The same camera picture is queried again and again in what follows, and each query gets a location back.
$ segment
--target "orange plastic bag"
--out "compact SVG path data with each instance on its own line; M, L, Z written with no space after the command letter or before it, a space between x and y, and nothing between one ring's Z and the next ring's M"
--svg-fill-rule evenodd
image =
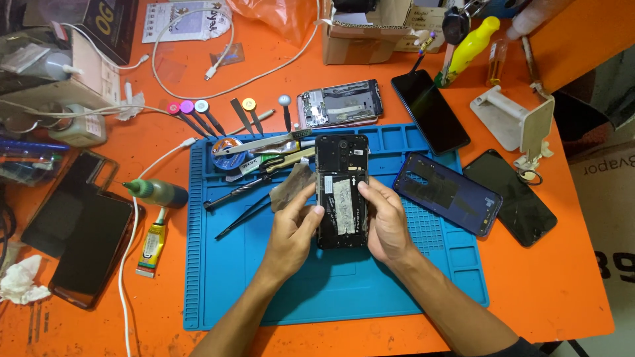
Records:
M287 42L301 47L307 29L318 19L315 0L227 0L234 12L273 27Z

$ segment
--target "white phone holder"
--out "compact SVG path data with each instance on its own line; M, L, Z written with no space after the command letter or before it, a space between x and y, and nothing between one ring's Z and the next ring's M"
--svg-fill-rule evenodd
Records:
M500 86L494 86L470 103L470 108L505 150L520 148L525 154L514 161L522 171L535 171L538 159L553 155L544 139L551 132L555 100L550 95L545 99L529 111L501 94ZM534 176L532 172L523 173L526 180L532 180Z

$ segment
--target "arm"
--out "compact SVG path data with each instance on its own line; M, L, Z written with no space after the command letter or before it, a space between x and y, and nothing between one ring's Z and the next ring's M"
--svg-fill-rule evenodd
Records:
M368 249L386 264L428 314L458 354L481 356L501 351L519 339L505 323L456 287L425 258L408 234L399 196L373 177L359 192L371 204Z
M311 236L324 216L322 206L304 206L315 189L315 184L307 186L284 210L276 212L265 256L251 283L190 357L240 357L249 350L274 294L309 255Z

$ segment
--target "hand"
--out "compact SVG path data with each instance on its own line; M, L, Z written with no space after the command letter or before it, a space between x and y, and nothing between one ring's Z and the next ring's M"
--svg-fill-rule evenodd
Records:
M315 184L308 185L284 210L276 212L265 257L258 269L276 283L284 283L307 260L311 236L324 217L324 207L304 206L315 191Z
M408 234L406 212L396 192L382 185L375 177L358 184L359 193L369 202L368 249L373 256L390 266L417 247Z

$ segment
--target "orange table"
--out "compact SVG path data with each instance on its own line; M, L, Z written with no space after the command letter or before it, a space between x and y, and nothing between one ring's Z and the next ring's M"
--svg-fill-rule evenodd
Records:
M140 44L144 15L142 1L137 21L133 58L151 51ZM229 40L162 44L159 51L174 69L172 83L166 85L180 95L203 96L228 89L274 68L294 56L298 49L260 22L234 17L236 42L244 47L246 62L221 67L206 82L209 53L219 53ZM416 56L395 53L391 60L378 65L324 66L321 63L320 34L307 51L291 65L228 95L210 100L212 112L229 131L240 126L229 100L252 97L260 111L276 108L275 116L263 122L265 131L283 131L280 94L298 93L325 86L364 79L377 79L385 113L379 124L408 123L410 117L390 85L390 79L410 70ZM427 55L421 68L435 75L441 68L443 53ZM460 150L467 164L489 148L498 150L511 162L517 152L505 152L469 108L469 102L486 91L487 54L482 53L453 84L443 90L472 144ZM183 69L179 80L178 68ZM164 108L173 100L152 77L148 64L125 72L136 92L142 90L150 106ZM526 107L538 104L529 88L524 55L519 43L509 48L505 65L504 93ZM94 150L116 160L121 168L118 182L136 178L139 173L192 136L192 131L176 119L161 114L142 114L128 122L108 122L108 142ZM587 233L573 181L566 164L556 126L549 136L556 153L543 159L540 172L545 183L534 191L558 217L552 232L531 248L523 248L496 222L490 236L478 242L490 294L489 310L530 342L579 339L613 332L613 320L603 284L598 274L589 234ZM187 187L189 153L178 152L155 167L147 177L164 179ZM20 217L22 231L40 204L37 200L46 188L17 188L10 192L10 204ZM112 191L126 194L113 184ZM168 215L168 238L159 262L157 276L145 278L134 273L142 236L158 214L158 208L146 206L149 219L140 225L134 251L127 260L124 275L132 308L131 338L138 340L137 356L186 356L205 332L185 332L182 328L184 296L185 209ZM25 249L26 256L37 253ZM57 260L45 257L37 282L48 284ZM366 320L309 323L280 327L262 327L257 333L253 355L274 356L383 356L447 350L430 321L424 315L395 316ZM110 283L94 311L80 310L57 297L30 306L0 305L0 350L3 356L125 356L123 312L116 277Z

